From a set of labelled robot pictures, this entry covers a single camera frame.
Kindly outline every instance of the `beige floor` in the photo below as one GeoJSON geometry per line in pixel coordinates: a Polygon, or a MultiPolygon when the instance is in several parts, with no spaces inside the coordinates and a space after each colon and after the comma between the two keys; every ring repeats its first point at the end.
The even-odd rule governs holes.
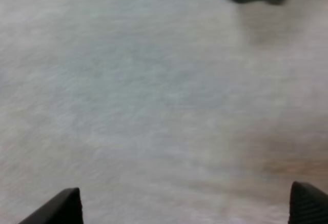
{"type": "Polygon", "coordinates": [[[328,190],[328,0],[0,0],[0,224],[286,223],[328,190]]]}

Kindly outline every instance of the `floor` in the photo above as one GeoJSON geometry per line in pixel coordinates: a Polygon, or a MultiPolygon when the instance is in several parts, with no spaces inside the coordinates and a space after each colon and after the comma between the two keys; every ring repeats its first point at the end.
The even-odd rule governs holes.
{"type": "Polygon", "coordinates": [[[286,223],[328,190],[328,0],[0,0],[0,224],[286,223]]]}

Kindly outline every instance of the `ridged black plastic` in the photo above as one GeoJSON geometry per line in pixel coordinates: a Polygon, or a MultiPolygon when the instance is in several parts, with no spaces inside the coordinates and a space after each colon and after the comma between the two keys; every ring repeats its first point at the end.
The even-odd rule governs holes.
{"type": "Polygon", "coordinates": [[[289,224],[327,224],[328,195],[308,183],[294,182],[289,224]]]}
{"type": "Polygon", "coordinates": [[[83,224],[79,188],[61,191],[19,224],[83,224]]]}

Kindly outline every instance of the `white carpet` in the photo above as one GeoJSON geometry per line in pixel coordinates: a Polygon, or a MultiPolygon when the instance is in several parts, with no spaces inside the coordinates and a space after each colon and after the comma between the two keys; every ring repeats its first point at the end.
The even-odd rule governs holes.
{"type": "Polygon", "coordinates": [[[0,50],[1,224],[286,223],[326,156],[328,0],[0,0],[0,50]]]}

